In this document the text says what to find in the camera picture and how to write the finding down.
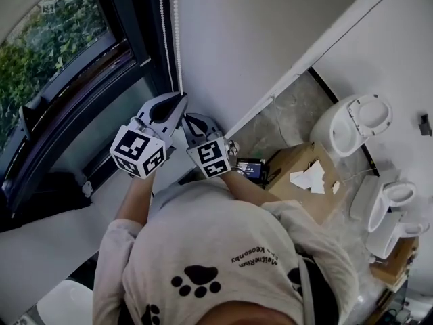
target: green foliage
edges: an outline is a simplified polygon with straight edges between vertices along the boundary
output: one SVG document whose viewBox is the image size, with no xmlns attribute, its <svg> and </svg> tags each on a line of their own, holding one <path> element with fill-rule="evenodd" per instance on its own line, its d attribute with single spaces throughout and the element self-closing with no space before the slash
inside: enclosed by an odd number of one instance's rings
<svg viewBox="0 0 433 325">
<path fill-rule="evenodd" d="M 48 14 L 37 7 L 19 35 L 0 46 L 0 150 L 18 108 L 107 30 L 95 0 L 53 0 L 51 6 Z"/>
</svg>

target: toilet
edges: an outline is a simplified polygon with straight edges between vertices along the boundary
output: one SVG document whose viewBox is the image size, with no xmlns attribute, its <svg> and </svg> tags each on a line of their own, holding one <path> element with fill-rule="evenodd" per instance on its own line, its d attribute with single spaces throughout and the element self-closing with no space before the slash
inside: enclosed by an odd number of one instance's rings
<svg viewBox="0 0 433 325">
<path fill-rule="evenodd" d="M 376 94 L 350 96 L 339 101 L 317 121 L 310 141 L 323 144 L 339 159 L 351 155 L 370 137 L 384 132 L 392 122 L 392 108 Z"/>
<path fill-rule="evenodd" d="M 92 325 L 93 291 L 63 280 L 36 304 L 45 325 Z"/>
<path fill-rule="evenodd" d="M 395 181 L 383 176 L 365 176 L 350 206 L 353 219 L 363 222 L 368 232 L 381 224 L 389 207 L 399 207 L 411 202 L 416 195 L 416 186 L 409 181 Z"/>
<path fill-rule="evenodd" d="M 424 222 L 404 222 L 404 212 L 387 213 L 379 227 L 367 237 L 365 247 L 376 257 L 386 259 L 394 249 L 400 237 L 416 237 L 430 229 Z"/>
<path fill-rule="evenodd" d="M 386 259 L 391 254 L 401 237 L 398 229 L 400 218 L 400 212 L 387 213 L 377 230 L 368 235 L 365 248 L 371 254 L 381 259 Z"/>
</svg>

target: urinal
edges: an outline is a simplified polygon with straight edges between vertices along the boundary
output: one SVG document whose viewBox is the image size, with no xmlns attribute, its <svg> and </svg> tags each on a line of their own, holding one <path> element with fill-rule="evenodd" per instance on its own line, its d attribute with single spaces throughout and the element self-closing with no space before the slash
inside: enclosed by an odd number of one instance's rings
<svg viewBox="0 0 433 325">
<path fill-rule="evenodd" d="M 415 184 L 388 181 L 387 177 L 365 176 L 350 206 L 350 216 L 361 220 L 368 232 L 375 231 L 389 207 L 403 206 L 416 195 Z"/>
<path fill-rule="evenodd" d="M 368 235 L 365 248 L 376 257 L 386 259 L 401 237 L 400 218 L 400 212 L 387 213 L 379 227 Z"/>
</svg>

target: marble floor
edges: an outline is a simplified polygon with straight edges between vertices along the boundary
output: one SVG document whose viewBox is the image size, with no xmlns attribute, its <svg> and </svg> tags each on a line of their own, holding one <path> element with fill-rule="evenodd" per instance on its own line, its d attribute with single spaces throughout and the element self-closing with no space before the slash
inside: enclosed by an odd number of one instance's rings
<svg viewBox="0 0 433 325">
<path fill-rule="evenodd" d="M 240 144 L 238 156 L 267 160 L 281 148 L 307 142 L 314 124 L 330 106 L 332 102 L 326 93 L 309 73 L 304 73 L 232 137 Z M 370 166 L 364 153 L 357 150 L 341 159 L 336 168 L 344 179 L 348 194 L 323 226 L 347 251 L 358 272 L 358 302 L 345 324 L 361 324 L 375 308 L 375 301 L 384 289 L 369 271 L 370 254 L 364 246 L 367 231 L 348 215 L 363 177 L 368 174 L 361 171 Z"/>
</svg>

